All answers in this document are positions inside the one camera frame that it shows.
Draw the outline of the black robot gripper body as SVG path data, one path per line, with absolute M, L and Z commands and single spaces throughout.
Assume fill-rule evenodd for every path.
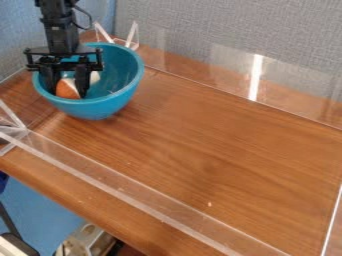
M 24 50 L 28 70 L 40 71 L 43 67 L 51 67 L 56 71 L 71 71 L 84 64 L 90 71 L 102 71 L 102 50 L 80 43 L 75 17 L 41 18 L 40 21 L 47 45 Z

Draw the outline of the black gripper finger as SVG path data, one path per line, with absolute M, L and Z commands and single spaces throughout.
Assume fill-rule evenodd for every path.
M 47 91 L 55 95 L 57 82 L 61 78 L 60 71 L 51 65 L 41 65 L 39 67 L 39 73 L 43 77 Z
M 86 97 L 90 89 L 90 78 L 91 71 L 88 70 L 88 67 L 83 64 L 78 65 L 75 68 L 75 86 L 82 98 Z

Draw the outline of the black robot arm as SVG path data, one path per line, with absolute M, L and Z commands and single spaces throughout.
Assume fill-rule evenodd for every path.
M 40 8 L 40 22 L 44 25 L 47 45 L 27 48 L 27 69 L 37 72 L 48 92 L 55 94 L 57 82 L 64 71 L 75 75 L 76 92 L 86 97 L 91 86 L 91 73 L 103 70 L 103 50 L 83 45 L 79 30 L 88 30 L 92 25 L 82 27 L 76 21 L 75 11 L 80 11 L 92 20 L 91 14 L 78 6 L 79 0 L 35 0 Z

